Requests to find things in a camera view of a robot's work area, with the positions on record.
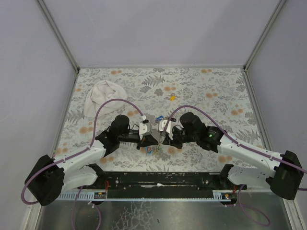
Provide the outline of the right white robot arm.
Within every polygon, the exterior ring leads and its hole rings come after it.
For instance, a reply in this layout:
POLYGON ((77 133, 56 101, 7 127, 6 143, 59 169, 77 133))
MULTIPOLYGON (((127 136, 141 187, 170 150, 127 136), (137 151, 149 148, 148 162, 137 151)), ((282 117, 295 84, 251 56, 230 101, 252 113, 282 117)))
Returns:
POLYGON ((304 176, 295 153, 286 151, 281 154, 253 146, 227 133, 215 121, 212 121, 213 126, 205 125, 192 112, 182 115, 179 121, 181 129, 173 124, 172 118, 159 122, 163 144, 181 149, 184 143, 195 142, 204 150, 237 158, 253 169, 231 166, 226 175, 233 184, 269 187, 277 196, 294 200, 304 176))

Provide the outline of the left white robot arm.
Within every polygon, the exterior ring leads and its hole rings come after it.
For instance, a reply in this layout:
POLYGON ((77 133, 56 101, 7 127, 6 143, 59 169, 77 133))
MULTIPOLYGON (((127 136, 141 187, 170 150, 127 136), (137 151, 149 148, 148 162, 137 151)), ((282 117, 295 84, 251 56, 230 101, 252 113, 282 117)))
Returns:
POLYGON ((148 119, 144 118, 138 129, 133 130, 129 118, 118 115, 85 149, 62 158, 40 157, 26 178, 24 189, 31 192, 37 203, 47 206, 63 192, 82 185, 93 185, 98 178, 98 172, 94 170, 96 163, 117 150, 121 142, 135 143, 137 149, 157 144, 148 119))

